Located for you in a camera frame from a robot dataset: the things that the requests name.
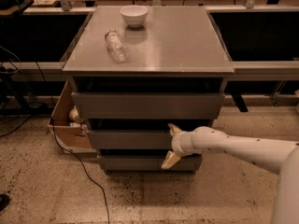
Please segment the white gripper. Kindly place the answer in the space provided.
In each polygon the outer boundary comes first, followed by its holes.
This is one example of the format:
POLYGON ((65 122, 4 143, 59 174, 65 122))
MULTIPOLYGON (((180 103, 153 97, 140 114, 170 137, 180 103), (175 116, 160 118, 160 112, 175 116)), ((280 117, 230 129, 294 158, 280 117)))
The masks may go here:
POLYGON ((173 151, 169 150, 167 152, 162 163, 163 169, 170 169, 180 161, 181 157, 192 154, 190 151, 191 134, 189 132, 182 132, 177 125, 172 123, 169 123, 168 127, 172 136, 171 147, 173 151))

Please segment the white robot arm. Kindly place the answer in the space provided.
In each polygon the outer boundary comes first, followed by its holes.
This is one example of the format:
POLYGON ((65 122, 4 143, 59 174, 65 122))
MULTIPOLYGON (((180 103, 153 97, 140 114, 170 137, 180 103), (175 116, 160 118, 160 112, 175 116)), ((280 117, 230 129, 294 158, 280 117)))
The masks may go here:
POLYGON ((224 152, 279 175, 271 224, 299 224, 299 145, 295 141, 233 136, 201 126, 191 132, 169 124, 171 150, 163 169, 182 157, 204 151, 224 152))

